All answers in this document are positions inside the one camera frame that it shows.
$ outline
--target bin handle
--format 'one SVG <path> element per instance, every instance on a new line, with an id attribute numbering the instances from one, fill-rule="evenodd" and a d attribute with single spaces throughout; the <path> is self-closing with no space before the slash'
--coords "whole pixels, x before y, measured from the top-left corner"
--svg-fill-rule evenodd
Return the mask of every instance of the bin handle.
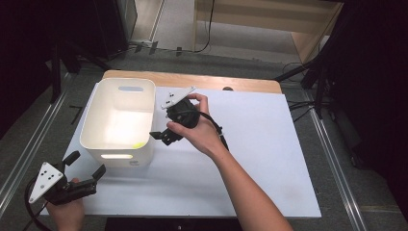
<path id="1" fill-rule="evenodd" d="M 142 87 L 133 87 L 133 86 L 120 86 L 118 87 L 120 91 L 127 91 L 127 92 L 144 92 L 144 88 Z"/>

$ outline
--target forearm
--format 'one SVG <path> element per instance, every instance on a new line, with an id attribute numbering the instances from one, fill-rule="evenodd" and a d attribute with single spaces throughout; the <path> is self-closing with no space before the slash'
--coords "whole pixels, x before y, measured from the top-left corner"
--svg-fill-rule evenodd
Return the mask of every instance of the forearm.
<path id="1" fill-rule="evenodd" d="M 213 156 L 243 230 L 292 230 L 268 195 L 226 149 Z"/>

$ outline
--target floor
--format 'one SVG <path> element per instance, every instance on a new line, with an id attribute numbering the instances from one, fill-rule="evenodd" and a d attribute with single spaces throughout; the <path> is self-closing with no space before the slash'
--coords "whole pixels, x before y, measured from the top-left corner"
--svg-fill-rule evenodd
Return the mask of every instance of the floor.
<path id="1" fill-rule="evenodd" d="M 158 42 L 159 48 L 175 49 L 181 46 L 186 50 L 191 49 L 191 15 L 188 13 L 192 2 L 192 0 L 165 0 L 157 29 L 152 37 L 152 40 Z M 208 29 L 208 24 L 202 23 L 199 28 L 201 29 L 198 29 L 197 46 L 206 43 L 205 29 Z M 154 57 L 148 55 L 147 50 L 142 50 L 139 53 L 132 52 L 132 54 L 119 56 L 110 61 L 110 64 L 115 68 L 129 70 L 157 70 L 262 79 L 271 79 L 299 65 L 299 58 L 288 32 L 214 23 L 211 35 L 211 47 L 203 52 L 202 56 L 186 54 L 176 59 L 171 52 L 158 52 L 159 54 Z M 92 65 L 89 67 L 88 64 L 84 64 L 81 74 L 73 81 L 73 87 L 67 93 L 68 99 L 61 106 L 54 126 L 50 126 L 48 135 L 43 138 L 42 145 L 37 150 L 37 157 L 34 159 L 36 164 L 40 163 L 38 158 L 45 158 L 53 162 L 59 160 L 64 154 L 62 150 L 70 141 L 67 134 L 75 130 L 72 118 L 77 114 L 77 110 L 70 106 L 86 103 L 89 90 L 95 82 L 100 80 L 102 74 L 103 72 Z M 288 100 L 305 100 L 305 91 L 298 83 L 301 78 L 302 74 L 298 74 L 281 83 Z M 41 122 L 44 113 L 48 110 L 47 102 L 50 93 L 50 90 L 45 92 L 0 141 L 0 157 L 3 160 L 0 163 L 2 187 L 13 169 L 13 163 L 17 162 L 21 153 L 24 153 L 26 143 L 29 142 L 36 131 L 37 124 Z M 303 112 L 293 111 L 293 118 L 300 116 Z M 386 182 L 375 172 L 360 170 L 351 164 L 349 150 L 343 143 L 342 134 L 339 133 L 336 124 L 329 119 L 326 111 L 323 111 L 323 117 L 325 130 L 332 141 L 344 177 L 364 218 L 366 229 L 363 230 L 408 230 L 408 224 L 395 205 Z M 293 227 L 295 230 L 358 230 L 353 229 L 350 225 L 344 201 L 339 196 L 338 186 L 332 179 L 332 170 L 321 148 L 312 114 L 307 114 L 294 125 L 317 190 L 323 218 L 291 220 Z M 35 167 L 29 167 L 26 177 L 35 174 L 35 171 Z M 22 185 L 27 181 L 25 178 L 22 180 Z M 22 192 L 23 189 L 15 189 L 15 198 L 21 197 Z M 8 209 L 0 211 L 3 215 L 0 220 L 0 229 L 11 230 L 18 226 L 18 230 L 21 230 L 27 220 L 27 215 L 21 213 L 23 206 L 20 199 L 10 201 Z M 87 218 L 85 230 L 103 230 L 105 220 L 105 218 Z"/>

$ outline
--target finger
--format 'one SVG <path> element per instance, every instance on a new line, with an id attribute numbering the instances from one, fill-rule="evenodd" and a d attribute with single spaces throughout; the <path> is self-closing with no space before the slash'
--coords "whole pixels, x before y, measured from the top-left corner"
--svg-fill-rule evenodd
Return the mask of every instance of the finger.
<path id="1" fill-rule="evenodd" d="M 181 125 L 180 123 L 176 123 L 172 121 L 167 123 L 167 128 L 182 137 L 185 137 L 189 132 L 189 129 L 186 128 L 185 126 Z"/>
<path id="2" fill-rule="evenodd" d="M 192 93 L 192 94 L 187 95 L 187 97 L 188 97 L 188 99 L 195 99 L 195 100 L 197 100 L 198 102 L 200 102 L 200 103 L 198 104 L 198 107 L 199 107 L 198 110 L 199 110 L 200 112 L 203 112 L 203 113 L 205 113 L 205 114 L 209 114 L 209 113 L 210 113 L 209 107 L 208 107 L 208 97 L 207 97 L 206 95 L 204 95 L 204 94 L 199 94 L 199 93 Z"/>

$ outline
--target hand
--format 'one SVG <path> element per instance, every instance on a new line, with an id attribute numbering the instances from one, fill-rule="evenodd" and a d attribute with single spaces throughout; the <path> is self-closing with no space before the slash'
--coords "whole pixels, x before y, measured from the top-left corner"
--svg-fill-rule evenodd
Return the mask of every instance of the hand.
<path id="1" fill-rule="evenodd" d="M 79 179 L 74 178 L 72 182 L 78 183 Z M 56 222 L 58 230 L 81 230 L 85 216 L 82 198 L 58 206 L 48 203 L 47 210 Z"/>
<path id="2" fill-rule="evenodd" d="M 198 111 L 210 114 L 207 96 L 193 93 L 187 97 L 188 99 L 196 99 L 199 102 L 195 105 Z M 200 117 L 198 124 L 194 128 L 186 128 L 172 121 L 167 124 L 167 128 L 189 140 L 197 150 L 207 154 L 212 159 L 216 153 L 219 153 L 219 150 L 225 149 L 213 123 L 203 116 Z"/>

